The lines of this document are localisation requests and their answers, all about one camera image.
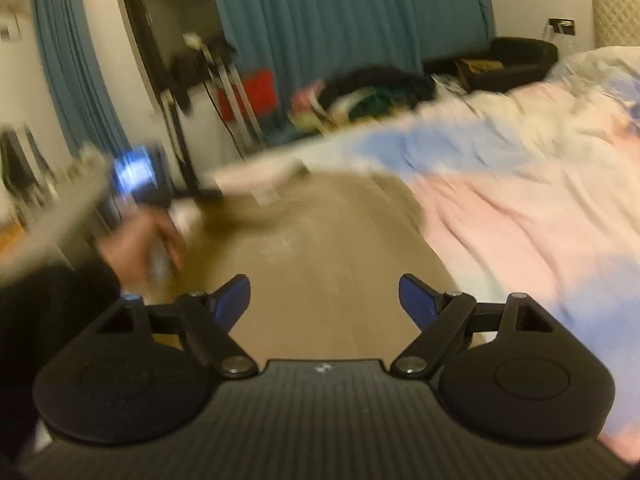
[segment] human hand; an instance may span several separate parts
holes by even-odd
[[[184,241],[168,213],[161,209],[137,209],[110,238],[97,245],[102,259],[113,269],[123,288],[150,281],[149,254],[164,244],[177,269],[182,267]]]

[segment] tufted beige headboard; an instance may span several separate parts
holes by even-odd
[[[640,0],[593,0],[596,47],[640,46]]]

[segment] teal curtain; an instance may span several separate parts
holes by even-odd
[[[488,46],[491,0],[216,0],[245,71],[274,71],[284,108],[315,79],[372,63],[421,72],[422,60]]]
[[[58,120],[72,154],[86,141],[130,149],[95,57],[82,0],[31,0],[36,40]]]

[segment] bed sheet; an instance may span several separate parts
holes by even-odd
[[[479,301],[528,292],[612,372],[604,440],[640,460],[640,48],[559,64],[510,94],[422,106],[275,155],[312,170],[391,171],[424,238]]]

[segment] power socket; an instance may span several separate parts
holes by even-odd
[[[549,25],[553,28],[556,34],[575,36],[575,20],[566,20],[564,18],[549,18]]]

